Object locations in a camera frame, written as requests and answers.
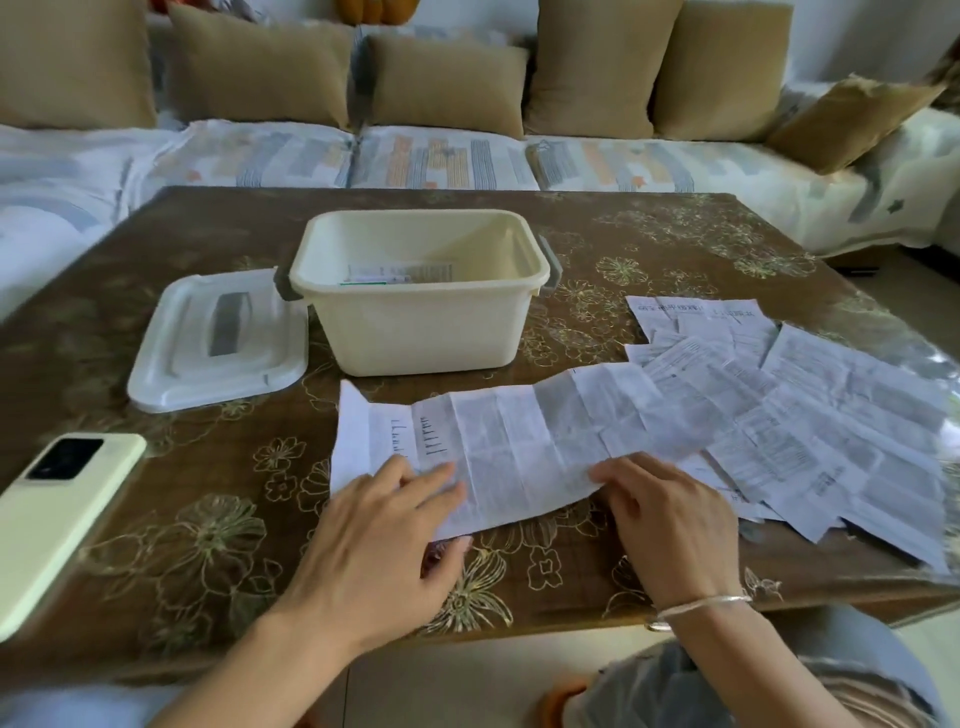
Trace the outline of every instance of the plastic storage box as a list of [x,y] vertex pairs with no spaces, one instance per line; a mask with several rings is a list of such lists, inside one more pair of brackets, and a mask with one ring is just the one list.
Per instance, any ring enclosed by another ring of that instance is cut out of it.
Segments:
[[328,212],[290,268],[352,376],[509,364],[549,276],[526,220],[496,209]]

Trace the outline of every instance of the tan pillow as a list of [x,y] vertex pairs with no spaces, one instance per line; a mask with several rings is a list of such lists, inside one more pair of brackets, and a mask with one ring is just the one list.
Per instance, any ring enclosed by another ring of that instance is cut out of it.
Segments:
[[781,3],[684,3],[657,78],[657,135],[761,139],[780,100],[792,18]]
[[0,124],[155,127],[143,0],[0,0]]
[[345,129],[354,30],[338,23],[260,26],[171,4],[198,105],[230,121],[301,121]]
[[845,169],[943,93],[943,86],[850,76],[773,132],[765,144],[820,175]]
[[646,139],[682,0],[540,0],[528,133]]
[[493,132],[523,138],[523,48],[372,36],[373,124]]

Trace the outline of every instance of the wooden table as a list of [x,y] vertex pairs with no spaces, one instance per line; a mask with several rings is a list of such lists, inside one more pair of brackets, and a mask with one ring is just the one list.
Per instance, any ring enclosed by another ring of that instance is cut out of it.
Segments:
[[[139,432],[151,455],[42,608],[0,645],[0,682],[208,664],[282,592],[324,507],[342,375],[319,325],[294,386],[146,415],[129,406],[126,381],[163,288],[273,266],[306,221],[329,210],[461,206],[526,217],[565,267],[562,285],[534,300],[513,365],[356,380],[371,400],[409,403],[622,360],[623,343],[643,341],[627,294],[756,298],[773,318],[956,387],[953,362],[732,195],[168,189],[0,329],[0,479],[70,430]],[[894,620],[960,599],[955,576],[936,577],[861,534],[836,530],[815,546],[777,523],[745,523],[742,533],[744,582],[761,609],[840,600]],[[651,615],[609,518],[584,501],[479,534],[460,586],[421,639]]]

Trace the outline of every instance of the tiled floor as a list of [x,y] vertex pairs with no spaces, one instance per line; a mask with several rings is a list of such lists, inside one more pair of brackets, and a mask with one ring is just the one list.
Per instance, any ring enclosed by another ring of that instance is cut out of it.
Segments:
[[[960,286],[899,256],[864,290],[930,341],[960,358]],[[960,613],[900,631],[930,669],[960,725]],[[368,655],[324,696],[324,726],[343,728],[527,728],[556,680],[589,673],[663,639],[642,627],[436,646]]]

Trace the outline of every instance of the left hand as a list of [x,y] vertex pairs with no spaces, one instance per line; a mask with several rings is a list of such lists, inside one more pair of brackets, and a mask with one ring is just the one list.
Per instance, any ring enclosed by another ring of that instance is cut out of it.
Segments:
[[434,533],[467,495],[451,463],[416,476],[391,457],[374,476],[353,480],[329,502],[289,588],[273,607],[305,639],[350,661],[437,616],[463,571],[469,537],[451,542],[425,578],[420,565]]

